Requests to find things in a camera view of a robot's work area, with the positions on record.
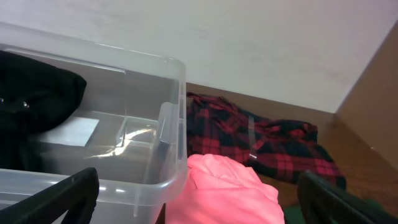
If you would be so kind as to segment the clear plastic storage container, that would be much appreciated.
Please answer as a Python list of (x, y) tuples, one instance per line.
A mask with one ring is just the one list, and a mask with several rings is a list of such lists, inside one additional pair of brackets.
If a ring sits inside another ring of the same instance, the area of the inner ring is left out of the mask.
[(187, 176), (185, 67), (175, 59), (1, 24), (1, 49), (81, 75), (87, 82), (71, 117), (98, 119), (84, 147), (33, 138), (41, 172), (3, 169), (6, 208), (94, 167), (93, 223), (155, 223)]

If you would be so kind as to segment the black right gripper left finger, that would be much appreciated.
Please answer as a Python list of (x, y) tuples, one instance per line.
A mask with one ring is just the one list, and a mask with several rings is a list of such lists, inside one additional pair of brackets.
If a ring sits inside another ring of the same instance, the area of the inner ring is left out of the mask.
[(64, 216), (62, 223), (87, 224), (91, 221), (100, 191), (94, 167), (76, 174), (1, 210), (1, 223), (53, 223)]

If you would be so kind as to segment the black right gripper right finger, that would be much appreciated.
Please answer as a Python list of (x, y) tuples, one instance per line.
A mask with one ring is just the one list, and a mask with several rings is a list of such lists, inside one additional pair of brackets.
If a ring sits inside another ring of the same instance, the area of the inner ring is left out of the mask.
[(300, 175), (297, 197), (309, 224), (397, 224), (397, 218), (306, 171)]

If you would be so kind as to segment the black trousers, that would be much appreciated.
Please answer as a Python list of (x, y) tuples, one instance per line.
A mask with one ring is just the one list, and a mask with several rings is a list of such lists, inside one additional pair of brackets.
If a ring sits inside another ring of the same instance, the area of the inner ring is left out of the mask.
[(49, 131), (80, 106), (87, 86), (80, 75), (1, 52), (1, 168), (39, 172), (30, 137)]

